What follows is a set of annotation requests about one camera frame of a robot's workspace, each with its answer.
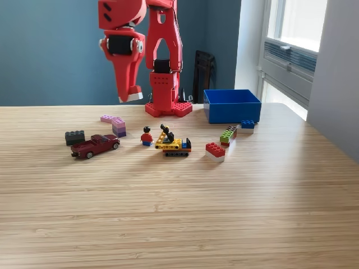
green lego brick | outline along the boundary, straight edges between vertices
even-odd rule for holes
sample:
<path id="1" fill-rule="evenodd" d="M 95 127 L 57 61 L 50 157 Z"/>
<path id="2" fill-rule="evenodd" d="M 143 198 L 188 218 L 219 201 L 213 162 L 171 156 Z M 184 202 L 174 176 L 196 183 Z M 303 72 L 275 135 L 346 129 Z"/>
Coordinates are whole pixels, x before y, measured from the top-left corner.
<path id="1" fill-rule="evenodd" d="M 229 143 L 229 140 L 233 137 L 233 131 L 225 130 L 219 137 L 220 142 Z"/>

toy car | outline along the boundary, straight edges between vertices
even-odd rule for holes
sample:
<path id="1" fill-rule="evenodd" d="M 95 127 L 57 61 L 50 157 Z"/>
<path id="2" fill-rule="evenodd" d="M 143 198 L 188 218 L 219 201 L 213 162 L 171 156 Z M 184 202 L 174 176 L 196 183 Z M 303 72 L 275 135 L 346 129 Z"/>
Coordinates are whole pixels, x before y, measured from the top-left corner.
<path id="1" fill-rule="evenodd" d="M 98 153 L 108 151 L 110 149 L 116 150 L 118 147 L 119 138 L 113 134 L 108 134 L 106 136 L 95 134 L 91 136 L 91 140 L 71 146 L 71 156 L 89 159 Z"/>

red robot arm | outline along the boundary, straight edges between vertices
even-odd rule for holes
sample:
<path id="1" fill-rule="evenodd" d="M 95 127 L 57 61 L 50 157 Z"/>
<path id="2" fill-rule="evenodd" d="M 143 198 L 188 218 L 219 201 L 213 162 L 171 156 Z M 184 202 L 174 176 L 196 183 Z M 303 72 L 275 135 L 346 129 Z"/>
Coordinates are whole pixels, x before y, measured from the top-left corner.
<path id="1" fill-rule="evenodd" d="M 134 31 L 150 8 L 150 26 L 145 37 Z M 154 117 L 177 115 L 192 111 L 192 105 L 181 98 L 178 87 L 182 71 L 182 42 L 177 22 L 177 0 L 99 0 L 99 25 L 105 30 L 100 47 L 112 61 L 120 102 L 142 98 L 141 87 L 135 85 L 138 67 L 146 50 L 146 66 L 153 70 L 150 84 L 153 102 L 146 111 Z M 160 41 L 167 43 L 170 59 L 157 59 Z"/>

blue box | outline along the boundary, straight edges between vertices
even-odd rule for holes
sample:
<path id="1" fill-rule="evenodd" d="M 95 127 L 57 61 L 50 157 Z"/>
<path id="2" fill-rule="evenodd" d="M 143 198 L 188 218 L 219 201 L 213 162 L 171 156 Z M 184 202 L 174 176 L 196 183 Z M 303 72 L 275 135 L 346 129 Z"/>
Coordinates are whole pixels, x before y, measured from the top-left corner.
<path id="1" fill-rule="evenodd" d="M 250 90 L 204 90 L 204 112 L 209 123 L 259 122 L 262 103 Z"/>

lego minifigure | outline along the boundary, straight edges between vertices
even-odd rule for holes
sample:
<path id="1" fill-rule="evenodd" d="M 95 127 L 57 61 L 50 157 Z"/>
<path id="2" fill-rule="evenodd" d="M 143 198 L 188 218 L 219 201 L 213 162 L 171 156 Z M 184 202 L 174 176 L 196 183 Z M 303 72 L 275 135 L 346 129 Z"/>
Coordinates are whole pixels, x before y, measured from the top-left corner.
<path id="1" fill-rule="evenodd" d="M 141 136 L 142 145 L 151 146 L 153 143 L 152 135 L 150 134 L 151 128 L 146 126 L 144 128 L 144 134 Z"/>

